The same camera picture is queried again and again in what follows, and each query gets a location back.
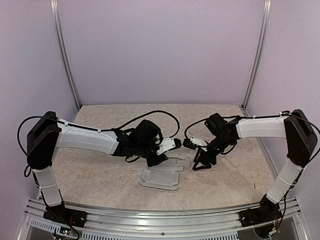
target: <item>wire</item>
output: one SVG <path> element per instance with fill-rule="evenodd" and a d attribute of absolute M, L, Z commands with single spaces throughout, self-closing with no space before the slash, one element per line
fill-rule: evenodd
<path fill-rule="evenodd" d="M 280 228 L 280 225 L 282 224 L 282 221 L 284 220 L 285 214 L 286 214 L 286 210 L 287 210 L 287 194 L 289 193 L 289 190 L 286 192 L 286 194 L 283 196 L 283 201 L 284 201 L 284 209 L 283 209 L 283 214 L 281 217 L 281 220 L 278 224 L 278 226 L 275 228 L 276 230 L 278 230 Z"/>
<path fill-rule="evenodd" d="M 56 230 L 54 230 L 54 232 L 55 232 L 55 233 L 52 233 L 52 232 L 51 232 L 51 235 L 52 235 L 52 237 L 53 237 L 54 240 L 56 240 L 56 239 L 57 239 L 57 240 L 68 240 L 68 239 L 67 239 L 67 236 L 65 236 L 64 238 L 62 238 L 62 237 L 60 237 L 60 236 L 57 236 Z"/>
<path fill-rule="evenodd" d="M 259 237 L 259 236 L 258 236 L 258 234 L 257 234 L 257 232 L 256 232 L 256 230 L 258 230 L 258 229 L 259 229 L 258 227 L 257 227 L 257 228 L 253 227 L 252 229 L 253 229 L 254 234 L 256 235 L 256 237 L 257 237 L 258 239 L 262 239 L 262 240 L 270 240 L 270 239 L 271 239 L 271 237 L 270 237 L 269 235 L 268 235 L 268 236 L 266 236 L 267 238 Z"/>
<path fill-rule="evenodd" d="M 128 163 L 128 164 L 130 164 L 130 163 L 133 163 L 133 162 L 137 161 L 139 158 L 140 158 L 140 157 L 138 156 L 138 157 L 136 157 L 135 159 L 130 160 L 130 161 L 128 161 L 128 158 L 126 158 L 126 159 L 125 159 L 125 162 Z"/>
<path fill-rule="evenodd" d="M 58 217 L 49 207 L 49 205 L 47 204 L 45 198 L 44 198 L 44 193 L 41 191 L 41 196 L 42 196 L 42 200 L 44 202 L 44 205 L 46 206 L 46 208 L 57 218 L 59 219 L 59 221 L 61 221 L 63 224 L 67 225 L 71 230 L 73 230 L 76 235 L 77 235 L 77 238 L 64 238 L 64 240 L 79 240 L 80 239 L 80 235 L 78 233 L 78 231 L 73 227 L 71 226 L 71 224 L 68 224 L 66 223 L 63 219 L 61 219 L 60 217 Z"/>
<path fill-rule="evenodd" d="M 279 221 L 278 221 L 278 218 L 276 216 L 274 216 L 274 219 L 276 221 L 276 228 L 279 226 Z"/>
<path fill-rule="evenodd" d="M 229 154 L 233 149 L 235 149 L 235 146 L 236 146 L 236 145 L 233 145 L 232 148 L 231 148 L 229 151 L 227 151 L 227 152 L 220 152 L 220 154 L 221 154 L 221 155 L 227 155 L 227 154 Z"/>
<path fill-rule="evenodd" d="M 30 167 L 30 165 L 28 164 L 26 167 L 25 167 L 25 169 L 24 169 L 24 171 L 23 171 L 23 176 L 25 177 L 25 178 L 28 178 L 29 176 L 30 176 L 30 174 L 31 174 L 31 167 Z"/>
<path fill-rule="evenodd" d="M 243 118 L 243 116 L 240 115 L 234 115 L 234 116 L 222 116 L 223 119 L 235 119 L 235 118 Z"/>
<path fill-rule="evenodd" d="M 173 138 L 174 136 L 176 136 L 176 135 L 178 134 L 179 130 L 180 130 L 180 122 L 179 122 L 179 120 L 178 120 L 174 115 L 172 115 L 170 112 L 163 111 L 163 110 L 153 110 L 153 111 L 149 111 L 149 112 L 147 112 L 147 113 L 145 113 L 145 114 L 142 114 L 142 115 L 140 115 L 140 116 L 137 116 L 137 117 L 131 119 L 130 121 L 127 121 L 126 123 L 122 124 L 121 126 L 117 127 L 116 129 L 120 130 L 120 129 L 124 128 L 125 126 L 129 125 L 130 123 L 133 123 L 134 121 L 137 121 L 138 119 L 141 119 L 141 118 L 143 118 L 143 117 L 145 117 L 145 116 L 148 116 L 148 115 L 151 115 L 151 114 L 155 114 L 155 113 L 166 114 L 166 115 L 170 116 L 171 118 L 173 118 L 173 119 L 175 120 L 176 125 L 177 125 L 177 130 L 176 130 L 176 132 L 175 132 L 172 136 L 169 136 L 169 138 Z"/>
<path fill-rule="evenodd" d="M 190 139 L 190 138 L 187 136 L 187 132 L 188 132 L 189 128 L 191 128 L 192 126 L 194 126 L 194 125 L 196 125 L 196 124 L 199 124 L 199 123 L 201 123 L 201 122 L 204 122 L 204 121 L 207 120 L 207 119 L 208 119 L 208 118 L 201 119 L 201 120 L 196 121 L 196 122 L 190 124 L 189 126 L 187 126 L 186 129 L 184 130 L 184 136 L 185 136 L 185 138 L 186 138 L 186 139 Z"/>
<path fill-rule="evenodd" d="M 242 119 L 268 119 L 268 118 L 278 118 L 279 116 L 291 116 L 291 113 L 289 110 L 282 111 L 281 114 L 278 115 L 267 115 L 267 116 L 236 116 L 240 117 Z"/>

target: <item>enclosure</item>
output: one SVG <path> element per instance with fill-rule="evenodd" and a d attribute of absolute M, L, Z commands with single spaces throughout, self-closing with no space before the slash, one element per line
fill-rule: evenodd
<path fill-rule="evenodd" d="M 53 239 L 66 227 L 43 218 L 43 197 L 32 174 L 24 177 L 17 130 L 29 116 L 53 111 L 78 125 L 116 129 L 162 110 L 179 120 L 181 141 L 188 126 L 215 113 L 301 109 L 320 126 L 318 1 L 3 0 L 0 6 L 3 240 Z M 177 129 L 164 114 L 145 119 L 164 137 Z M 37 121 L 21 128 L 23 147 Z M 188 134 L 214 139 L 203 122 Z M 242 227 L 238 213 L 259 205 L 287 154 L 283 139 L 243 138 L 212 168 L 193 171 L 196 151 L 182 146 L 168 156 L 191 166 L 171 190 L 143 186 L 150 169 L 143 158 L 126 163 L 61 148 L 52 168 L 66 206 L 88 213 L 84 227 L 75 228 L 80 239 L 245 240 L 259 238 L 253 226 Z M 283 224 L 272 239 L 319 238 L 319 171 L 316 157 L 281 200 Z M 272 221 L 279 226 L 279 220 Z"/>

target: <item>metal grate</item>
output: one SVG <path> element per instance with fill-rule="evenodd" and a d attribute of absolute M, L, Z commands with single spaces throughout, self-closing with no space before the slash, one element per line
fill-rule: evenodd
<path fill-rule="evenodd" d="M 94 232 L 83 231 L 82 238 L 85 240 L 141 240 L 142 238 L 138 237 L 130 237 L 130 238 L 122 238 L 118 236 L 111 236 L 106 234 L 99 234 Z M 152 239 L 152 240 L 163 240 L 164 238 L 144 238 L 144 239 Z M 211 235 L 203 238 L 167 238 L 171 240 L 179 239 L 179 240 L 239 240 L 237 232 L 230 232 L 225 234 Z"/>
<path fill-rule="evenodd" d="M 31 221 L 31 226 L 38 228 L 38 229 L 42 229 L 45 230 L 47 232 L 51 232 L 51 233 L 58 233 L 60 231 L 60 226 L 56 225 L 54 223 L 49 223 L 49 222 L 45 222 L 43 220 L 38 220 L 38 219 L 32 219 Z"/>

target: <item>black cable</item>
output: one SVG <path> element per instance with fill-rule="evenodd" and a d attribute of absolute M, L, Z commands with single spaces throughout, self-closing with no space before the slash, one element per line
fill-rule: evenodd
<path fill-rule="evenodd" d="M 44 193 L 41 191 L 41 196 L 42 196 L 42 200 L 44 202 L 44 205 L 46 206 L 46 208 L 57 218 L 59 219 L 59 221 L 61 221 L 63 224 L 67 225 L 71 230 L 73 230 L 76 235 L 77 235 L 77 238 L 64 238 L 63 240 L 79 240 L 80 239 L 80 235 L 78 233 L 78 231 L 73 227 L 71 226 L 71 224 L 68 224 L 66 223 L 63 219 L 61 219 L 60 217 L 58 217 L 49 207 L 49 205 L 46 203 L 46 200 L 44 198 Z"/>
<path fill-rule="evenodd" d="M 285 214 L 286 214 L 286 210 L 287 210 L 287 195 L 288 195 L 288 193 L 289 193 L 289 190 L 283 196 L 283 201 L 284 201 L 283 214 L 282 214 L 282 217 L 281 217 L 281 220 L 280 220 L 278 226 L 276 227 L 276 230 L 278 230 L 280 228 L 280 225 L 281 225 L 282 221 L 284 220 L 284 217 L 285 217 Z"/>
<path fill-rule="evenodd" d="M 31 167 L 30 167 L 30 165 L 28 164 L 28 165 L 25 167 L 24 171 L 23 171 L 23 176 L 24 176 L 25 178 L 27 178 L 27 177 L 30 176 L 30 174 L 31 174 Z"/>
<path fill-rule="evenodd" d="M 235 147 L 236 147 L 236 145 L 233 145 L 232 148 L 231 148 L 229 151 L 227 151 L 227 152 L 220 152 L 220 154 L 221 154 L 221 155 L 227 155 L 227 154 L 229 154 L 233 149 L 235 149 Z"/>
<path fill-rule="evenodd" d="M 242 119 L 268 119 L 268 118 L 278 118 L 279 116 L 291 116 L 289 110 L 282 111 L 281 114 L 278 115 L 267 115 L 267 116 L 238 116 Z"/>
<path fill-rule="evenodd" d="M 196 125 L 196 124 L 199 124 L 199 123 L 201 123 L 201 122 L 204 122 L 204 121 L 207 120 L 207 119 L 208 119 L 208 118 L 201 119 L 201 120 L 196 121 L 196 122 L 190 124 L 189 126 L 187 126 L 186 129 L 184 130 L 184 137 L 185 137 L 186 139 L 190 139 L 190 138 L 187 136 L 187 131 L 189 130 L 189 128 L 191 128 L 192 126 L 194 126 L 194 125 Z"/>
<path fill-rule="evenodd" d="M 234 115 L 234 116 L 222 116 L 223 119 L 235 119 L 235 118 L 243 118 L 243 116 L 240 115 Z"/>
<path fill-rule="evenodd" d="M 178 120 L 174 115 L 172 115 L 170 112 L 163 111 L 163 110 L 153 110 L 153 111 L 149 111 L 149 112 L 147 112 L 147 113 L 145 113 L 145 114 L 142 114 L 142 115 L 140 115 L 140 116 L 137 116 L 137 117 L 131 119 L 130 121 L 127 121 L 126 123 L 122 124 L 121 126 L 117 127 L 116 129 L 120 130 L 120 129 L 124 128 L 125 126 L 129 125 L 130 123 L 133 123 L 134 121 L 137 121 L 138 119 L 141 119 L 141 118 L 143 118 L 143 117 L 145 117 L 145 116 L 148 116 L 148 115 L 151 115 L 151 114 L 155 114 L 155 113 L 166 114 L 166 115 L 170 116 L 171 118 L 173 118 L 173 119 L 175 120 L 175 122 L 176 122 L 176 124 L 177 124 L 177 130 L 176 130 L 176 132 L 175 132 L 172 136 L 169 136 L 169 138 L 173 138 L 174 136 L 176 136 L 176 135 L 178 134 L 179 130 L 180 130 L 180 122 L 179 122 L 179 120 Z M 109 131 L 109 129 L 103 129 L 103 130 L 101 130 L 101 132 L 104 132 L 104 131 Z"/>
<path fill-rule="evenodd" d="M 128 158 L 126 158 L 126 159 L 125 159 L 125 162 L 128 163 L 128 164 L 130 164 L 130 163 L 133 163 L 133 162 L 137 161 L 139 158 L 140 158 L 140 157 L 138 156 L 138 157 L 136 157 L 135 159 L 130 160 L 130 161 L 128 161 Z"/>

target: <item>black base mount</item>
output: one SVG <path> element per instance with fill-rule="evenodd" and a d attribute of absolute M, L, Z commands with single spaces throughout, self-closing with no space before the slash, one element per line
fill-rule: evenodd
<path fill-rule="evenodd" d="M 281 219 L 282 213 L 279 204 L 274 204 L 267 198 L 267 195 L 264 195 L 260 201 L 260 207 L 240 211 L 239 218 L 241 226 L 248 227 Z"/>
<path fill-rule="evenodd" d="M 66 208 L 62 201 L 60 205 L 47 206 L 43 218 L 68 226 L 83 228 L 87 220 L 87 215 L 85 211 Z"/>

